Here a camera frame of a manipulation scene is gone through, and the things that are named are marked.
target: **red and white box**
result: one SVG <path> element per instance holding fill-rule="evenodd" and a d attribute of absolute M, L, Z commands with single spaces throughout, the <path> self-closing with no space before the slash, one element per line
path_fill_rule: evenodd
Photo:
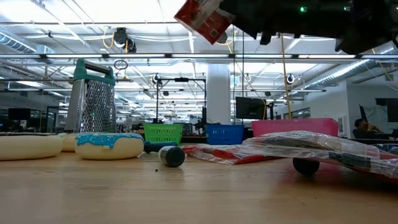
<path fill-rule="evenodd" d="M 223 0 L 188 0 L 174 19 L 214 44 L 231 25 L 234 16 L 220 9 Z"/>

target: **box grater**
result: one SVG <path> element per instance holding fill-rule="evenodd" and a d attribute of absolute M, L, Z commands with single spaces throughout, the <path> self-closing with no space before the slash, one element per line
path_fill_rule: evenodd
<path fill-rule="evenodd" d="M 104 73 L 89 75 L 87 70 Z M 113 70 L 79 59 L 73 74 L 65 130 L 73 133 L 116 132 Z"/>

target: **air duct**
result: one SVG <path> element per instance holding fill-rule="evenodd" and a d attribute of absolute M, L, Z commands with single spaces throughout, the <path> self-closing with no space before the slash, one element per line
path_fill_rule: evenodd
<path fill-rule="evenodd" d="M 398 50 L 392 42 L 388 42 L 375 49 L 376 54 L 398 54 Z M 310 82 L 308 85 L 300 86 L 300 88 L 313 88 L 316 86 L 327 86 L 333 83 L 338 83 L 349 77 L 353 77 L 357 74 L 366 72 L 368 69 L 372 69 L 377 66 L 375 60 L 360 60 L 346 65 L 339 65 L 331 70 L 319 75 L 314 82 Z"/>
<path fill-rule="evenodd" d="M 14 50 L 17 50 L 23 54 L 54 54 L 55 51 L 51 48 L 40 45 L 32 44 L 22 37 L 18 37 L 15 34 L 8 32 L 7 30 L 0 27 L 0 44 L 6 45 Z M 37 59 L 38 62 L 53 63 L 50 59 Z"/>

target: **foam donut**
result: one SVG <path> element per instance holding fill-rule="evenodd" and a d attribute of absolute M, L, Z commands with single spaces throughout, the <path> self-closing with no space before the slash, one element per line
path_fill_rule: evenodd
<path fill-rule="evenodd" d="M 62 152 L 75 152 L 77 134 L 61 133 L 58 134 L 62 138 Z"/>
<path fill-rule="evenodd" d="M 75 152 L 83 159 L 128 159 L 144 151 L 144 139 L 133 133 L 83 133 L 76 137 Z"/>
<path fill-rule="evenodd" d="M 62 139 L 52 134 L 1 133 L 0 161 L 41 159 L 60 154 Z"/>

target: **small bottle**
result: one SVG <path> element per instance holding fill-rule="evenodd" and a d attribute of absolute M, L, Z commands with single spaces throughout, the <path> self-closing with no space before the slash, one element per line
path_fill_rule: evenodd
<path fill-rule="evenodd" d="M 164 146 L 159 150 L 158 155 L 168 167 L 179 167 L 185 160 L 184 151 L 177 146 Z"/>

